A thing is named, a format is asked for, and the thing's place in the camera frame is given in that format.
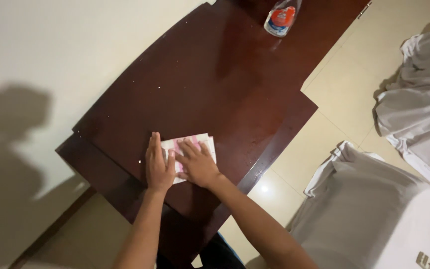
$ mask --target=water bottle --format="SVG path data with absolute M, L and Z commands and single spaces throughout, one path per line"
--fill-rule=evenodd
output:
M 268 14 L 265 30 L 274 36 L 284 37 L 293 25 L 301 5 L 302 0 L 278 1 Z

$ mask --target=tile floor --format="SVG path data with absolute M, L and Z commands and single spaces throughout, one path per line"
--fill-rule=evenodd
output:
M 418 174 L 379 137 L 372 109 L 373 96 L 402 62 L 403 40 L 425 27 L 430 29 L 430 0 L 374 0 L 304 83 L 302 91 L 319 109 L 248 196 L 286 226 L 314 171 L 343 140 Z M 26 267 L 109 268 L 128 230 L 123 217 L 96 195 Z M 233 218 L 220 232 L 250 269 L 265 267 Z

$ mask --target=wooden baseboard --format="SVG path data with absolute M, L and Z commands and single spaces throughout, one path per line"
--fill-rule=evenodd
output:
M 9 269 L 20 269 L 29 259 L 49 241 L 64 224 L 96 193 L 88 188 L 57 220 L 41 234 L 10 266 Z

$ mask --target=hand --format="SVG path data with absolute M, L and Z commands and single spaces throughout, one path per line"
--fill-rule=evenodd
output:
M 148 190 L 165 194 L 175 179 L 175 151 L 169 150 L 167 166 L 165 166 L 158 132 L 152 132 L 149 147 L 145 153 L 145 162 Z
M 210 184 L 216 181 L 222 173 L 218 171 L 210 151 L 207 146 L 199 142 L 198 150 L 192 142 L 185 138 L 183 141 L 177 141 L 179 148 L 182 149 L 183 155 L 176 153 L 175 159 L 183 164 L 185 173 L 178 173 L 177 177 L 186 179 L 202 188 L 210 188 Z

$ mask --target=wooden table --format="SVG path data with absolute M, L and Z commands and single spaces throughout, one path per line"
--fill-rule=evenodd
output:
M 57 152 L 131 223 L 152 131 L 209 133 L 220 171 L 248 193 L 316 111 L 302 83 L 366 3 L 306 0 L 283 39 L 263 29 L 273 1 L 203 4 L 119 76 Z M 189 267 L 230 212 L 189 182 L 165 204 L 159 249 Z

